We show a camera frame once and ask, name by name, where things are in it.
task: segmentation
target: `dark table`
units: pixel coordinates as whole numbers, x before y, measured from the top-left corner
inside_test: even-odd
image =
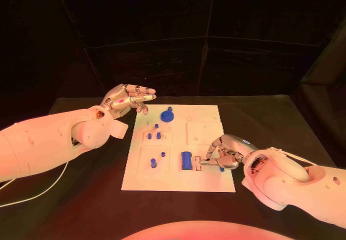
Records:
[[[50,113],[87,108],[100,100],[59,98]],[[224,133],[240,136],[258,148],[276,147],[320,165],[334,166],[285,95],[158,97],[149,104],[217,105]],[[236,193],[121,191],[135,111],[119,120],[128,124],[124,139],[111,137],[100,148],[69,162],[44,195],[0,208],[0,239],[121,239],[152,226],[193,220],[255,226],[301,240],[346,239],[346,229],[315,220],[297,207],[286,206],[282,211],[268,208],[240,184],[240,167],[232,171]],[[62,168],[17,179],[0,191],[0,204],[40,193]]]

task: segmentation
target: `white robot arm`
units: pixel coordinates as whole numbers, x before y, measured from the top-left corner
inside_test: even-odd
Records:
[[[38,174],[99,148],[109,135],[122,139],[126,124],[115,120],[131,108],[147,114],[155,90],[119,84],[99,105],[14,123],[0,131],[0,182]]]
[[[219,158],[210,158],[217,149]],[[292,159],[311,164],[302,167]],[[210,144],[200,165],[235,169],[243,163],[242,185],[279,211],[301,208],[318,220],[346,228],[346,170],[318,166],[273,147],[258,148],[242,138],[222,135]]]

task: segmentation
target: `blue knob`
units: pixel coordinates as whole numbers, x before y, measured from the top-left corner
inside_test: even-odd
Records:
[[[167,110],[161,112],[160,119],[168,123],[174,119],[174,114],[171,112],[171,107],[167,107]]]
[[[157,161],[154,158],[151,158],[149,163],[151,163],[149,166],[154,169],[157,167]]]

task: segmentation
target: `white board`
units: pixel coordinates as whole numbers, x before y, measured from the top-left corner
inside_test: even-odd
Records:
[[[223,134],[217,106],[147,107],[148,114],[138,113],[135,117],[121,190],[233,193],[232,171],[220,172],[217,166],[200,166],[197,171],[194,161],[196,156],[200,156],[200,159],[206,158],[207,148]],[[168,107],[173,109],[174,119],[171,122],[162,122],[160,114]],[[191,153],[191,170],[181,170],[181,152]]]

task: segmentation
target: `blue rectangular block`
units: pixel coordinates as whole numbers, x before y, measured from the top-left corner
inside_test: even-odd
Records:
[[[181,152],[181,170],[193,169],[191,156],[193,155],[188,151]]]

